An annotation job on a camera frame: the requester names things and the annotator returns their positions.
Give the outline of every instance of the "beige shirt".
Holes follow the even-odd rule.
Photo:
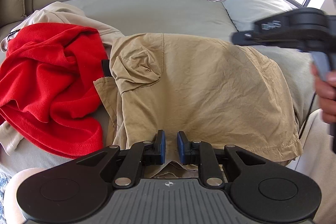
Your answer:
[[[214,148],[235,144],[278,162],[302,153],[285,78],[273,60],[251,47],[192,35],[137,34],[113,42],[110,70],[113,77],[94,83],[111,117],[108,144],[127,149],[163,129],[165,165],[179,162],[178,131]],[[162,168],[147,171],[153,176]]]

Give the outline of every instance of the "red cloth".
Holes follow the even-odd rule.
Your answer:
[[[26,139],[76,158],[102,148],[92,117],[101,104],[93,81],[106,52],[96,29],[63,23],[24,27],[0,67],[0,115]]]

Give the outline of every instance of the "metal screw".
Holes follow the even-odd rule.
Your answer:
[[[132,181],[129,178],[117,178],[114,182],[119,186],[127,186],[130,185]]]
[[[223,180],[220,178],[209,178],[207,179],[207,184],[210,186],[219,186],[223,183]]]

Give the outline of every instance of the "beige pants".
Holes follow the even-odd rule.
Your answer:
[[[313,178],[322,190],[322,203],[314,218],[317,224],[336,224],[336,155],[331,151],[328,125],[320,118],[320,110],[313,112],[302,135],[304,154],[288,167]],[[32,168],[17,173],[8,183],[4,196],[7,224],[25,221],[16,202],[16,190],[27,177],[41,172]]]

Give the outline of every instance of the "human hand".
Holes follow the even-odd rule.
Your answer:
[[[322,119],[326,123],[336,122],[336,71],[327,74],[327,82],[319,77],[319,72],[314,64],[311,73],[315,76],[315,90],[319,96],[319,106],[323,110]]]

